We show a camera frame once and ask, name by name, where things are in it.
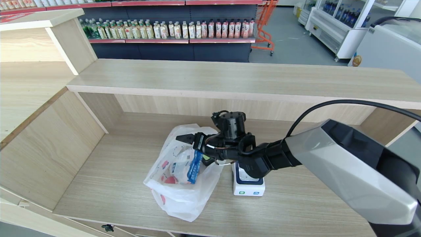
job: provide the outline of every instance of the refrigerator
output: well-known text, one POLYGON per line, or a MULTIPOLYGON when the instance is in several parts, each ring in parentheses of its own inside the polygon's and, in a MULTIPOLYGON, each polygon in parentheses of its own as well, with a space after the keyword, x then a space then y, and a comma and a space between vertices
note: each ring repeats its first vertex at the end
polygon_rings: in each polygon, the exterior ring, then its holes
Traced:
POLYGON ((398 69, 421 83, 421 19, 391 16, 375 21, 348 66, 398 69))

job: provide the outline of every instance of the wall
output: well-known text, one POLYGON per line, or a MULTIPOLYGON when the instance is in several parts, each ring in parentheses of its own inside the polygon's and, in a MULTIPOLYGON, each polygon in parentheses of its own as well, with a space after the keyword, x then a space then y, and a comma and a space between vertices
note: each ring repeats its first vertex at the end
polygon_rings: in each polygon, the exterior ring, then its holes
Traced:
POLYGON ((44 234, 33 229, 15 226, 0 222, 0 233, 2 237, 52 237, 49 234, 44 234))
POLYGON ((410 17, 421 19, 421 1, 418 2, 417 6, 414 8, 414 11, 411 13, 410 17))

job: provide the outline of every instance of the counter top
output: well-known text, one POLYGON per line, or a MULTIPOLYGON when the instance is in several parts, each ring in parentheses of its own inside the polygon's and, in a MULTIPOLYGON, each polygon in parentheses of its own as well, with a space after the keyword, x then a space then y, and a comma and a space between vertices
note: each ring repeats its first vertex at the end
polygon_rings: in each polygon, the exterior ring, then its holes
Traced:
POLYGON ((70 91, 324 102, 365 99, 421 109, 421 85, 399 70, 235 62, 99 59, 70 91))
MULTIPOLYGON (((195 221, 168 216, 143 180, 169 132, 190 123, 210 126, 212 121, 199 116, 124 113, 93 150, 53 213, 200 236, 374 236, 367 221, 304 166, 270 172, 262 197, 234 196, 232 171, 227 166, 195 221)), ((292 122, 248 119, 245 124, 259 144, 283 137, 292 122)), ((297 129, 309 125, 300 123, 297 129)))
POLYGON ((0 31, 54 27, 83 14, 82 8, 34 12, 10 22, 1 23, 0 31))
POLYGON ((2 62, 0 76, 1 147, 3 139, 74 77, 65 62, 2 62))

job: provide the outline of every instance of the red shelf edge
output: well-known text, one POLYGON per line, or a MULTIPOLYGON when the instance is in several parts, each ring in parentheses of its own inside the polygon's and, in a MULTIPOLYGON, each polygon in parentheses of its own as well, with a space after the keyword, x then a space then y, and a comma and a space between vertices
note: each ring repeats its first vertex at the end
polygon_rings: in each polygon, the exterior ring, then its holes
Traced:
POLYGON ((74 8, 101 8, 101 7, 111 7, 111 2, 83 3, 83 4, 71 4, 71 5, 61 5, 61 6, 50 6, 50 7, 47 7, 47 11, 64 10, 64 9, 74 9, 74 8))
POLYGON ((262 4, 262 0, 186 0, 186 5, 262 4))
POLYGON ((113 7, 118 6, 158 6, 158 5, 185 5, 185 1, 117 1, 112 2, 113 7))
POLYGON ((125 43, 125 40, 114 40, 114 39, 108 39, 108 40, 100 40, 100 39, 89 39, 90 43, 125 43))
POLYGON ((180 40, 175 40, 175 39, 167 39, 167 40, 163 40, 163 39, 126 39, 125 40, 126 43, 189 43, 188 39, 180 39, 180 40))
POLYGON ((190 43, 255 43, 255 38, 238 38, 238 39, 190 39, 190 43))
POLYGON ((6 15, 13 15, 13 14, 21 14, 21 13, 31 13, 31 12, 38 12, 38 11, 46 11, 46 8, 20 8, 16 10, 2 10, 0 11, 0 16, 6 15))

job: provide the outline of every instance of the drawer handle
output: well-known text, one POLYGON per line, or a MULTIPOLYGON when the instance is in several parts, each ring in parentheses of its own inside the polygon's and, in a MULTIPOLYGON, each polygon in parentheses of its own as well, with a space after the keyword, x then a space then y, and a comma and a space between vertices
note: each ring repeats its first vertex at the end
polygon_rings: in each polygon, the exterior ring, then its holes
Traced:
POLYGON ((108 232, 108 231, 114 232, 114 226, 112 226, 110 224, 106 224, 106 225, 103 225, 101 227, 105 229, 105 232, 108 232))

